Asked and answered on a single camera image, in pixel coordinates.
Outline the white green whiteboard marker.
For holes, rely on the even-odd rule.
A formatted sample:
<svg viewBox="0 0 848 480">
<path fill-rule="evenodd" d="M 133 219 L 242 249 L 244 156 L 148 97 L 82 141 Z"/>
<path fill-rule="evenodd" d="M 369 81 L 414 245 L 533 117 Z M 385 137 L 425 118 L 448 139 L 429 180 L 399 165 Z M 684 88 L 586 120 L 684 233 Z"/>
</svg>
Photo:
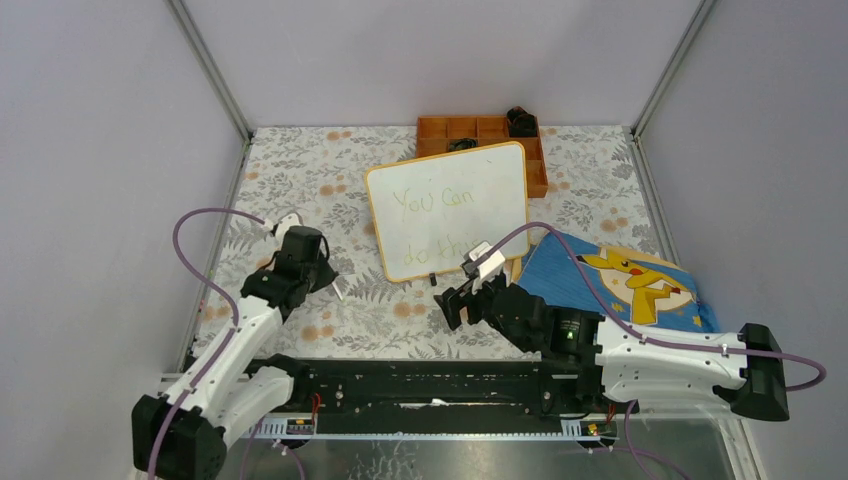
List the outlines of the white green whiteboard marker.
<svg viewBox="0 0 848 480">
<path fill-rule="evenodd" d="M 345 297 L 344 297 L 344 294 L 343 294 L 341 288 L 339 287 L 338 281 L 339 281 L 338 278 L 334 279 L 334 281 L 331 283 L 331 285 L 332 285 L 332 288 L 333 288 L 336 296 L 338 297 L 338 299 L 340 301 L 344 301 Z"/>
</svg>

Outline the yellow framed whiteboard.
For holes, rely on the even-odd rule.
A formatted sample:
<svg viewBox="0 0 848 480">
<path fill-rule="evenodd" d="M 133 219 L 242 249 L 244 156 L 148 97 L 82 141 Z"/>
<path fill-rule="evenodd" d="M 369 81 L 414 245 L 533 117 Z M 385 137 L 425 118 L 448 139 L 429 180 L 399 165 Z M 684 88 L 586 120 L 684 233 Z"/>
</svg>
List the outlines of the yellow framed whiteboard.
<svg viewBox="0 0 848 480">
<path fill-rule="evenodd" d="M 381 165 L 365 187 L 383 263 L 391 282 L 458 269 L 465 254 L 507 235 L 509 259 L 524 255 L 529 238 L 525 150 L 517 142 Z"/>
</svg>

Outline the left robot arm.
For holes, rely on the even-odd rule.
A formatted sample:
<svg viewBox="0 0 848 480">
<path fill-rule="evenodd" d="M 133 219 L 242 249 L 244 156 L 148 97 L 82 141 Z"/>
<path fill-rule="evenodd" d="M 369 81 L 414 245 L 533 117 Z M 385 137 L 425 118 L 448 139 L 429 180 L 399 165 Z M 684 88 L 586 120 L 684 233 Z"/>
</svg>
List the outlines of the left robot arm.
<svg viewBox="0 0 848 480">
<path fill-rule="evenodd" d="M 151 479 L 214 479 L 232 445 L 265 414 L 304 407 L 311 387 L 294 367 L 263 366 L 246 383 L 238 381 L 306 297 L 335 278 L 325 236 L 289 227 L 272 266 L 245 279 L 232 322 L 162 395 L 144 395 L 133 407 L 135 467 Z"/>
</svg>

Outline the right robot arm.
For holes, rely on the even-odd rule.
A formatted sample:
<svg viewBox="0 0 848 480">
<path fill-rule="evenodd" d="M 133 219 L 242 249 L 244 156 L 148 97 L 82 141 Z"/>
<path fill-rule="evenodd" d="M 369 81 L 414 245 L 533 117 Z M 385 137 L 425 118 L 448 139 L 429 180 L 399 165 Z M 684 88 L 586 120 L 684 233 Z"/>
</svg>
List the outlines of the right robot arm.
<svg viewBox="0 0 848 480">
<path fill-rule="evenodd" d="M 610 401 L 703 402 L 755 420 L 789 419 L 781 350 L 764 325 L 738 333 L 697 334 L 635 326 L 610 317 L 549 306 L 504 275 L 479 289 L 471 281 L 435 295 L 450 329 L 487 323 L 523 352 L 574 367 L 575 402 L 597 412 Z"/>
</svg>

